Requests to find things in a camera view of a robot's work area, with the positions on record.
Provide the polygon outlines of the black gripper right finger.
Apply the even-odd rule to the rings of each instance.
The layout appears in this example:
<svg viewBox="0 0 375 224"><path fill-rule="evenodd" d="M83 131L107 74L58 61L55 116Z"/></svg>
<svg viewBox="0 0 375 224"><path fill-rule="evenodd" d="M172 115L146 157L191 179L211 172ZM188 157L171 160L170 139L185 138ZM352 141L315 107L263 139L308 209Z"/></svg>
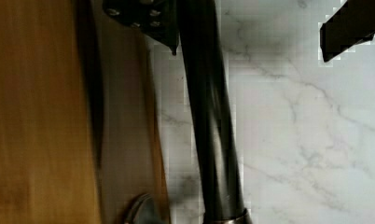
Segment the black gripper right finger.
<svg viewBox="0 0 375 224"><path fill-rule="evenodd" d="M320 48L325 63L352 46L375 36L375 0L346 0L320 28Z"/></svg>

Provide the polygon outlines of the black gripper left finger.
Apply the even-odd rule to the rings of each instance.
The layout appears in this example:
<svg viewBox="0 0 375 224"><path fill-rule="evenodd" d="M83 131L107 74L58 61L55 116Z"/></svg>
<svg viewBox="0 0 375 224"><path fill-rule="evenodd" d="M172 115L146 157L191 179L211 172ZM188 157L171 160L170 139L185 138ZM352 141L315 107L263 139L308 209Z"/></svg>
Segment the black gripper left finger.
<svg viewBox="0 0 375 224"><path fill-rule="evenodd" d="M103 0L104 13L120 24L167 46L172 55L179 46L176 0Z"/></svg>

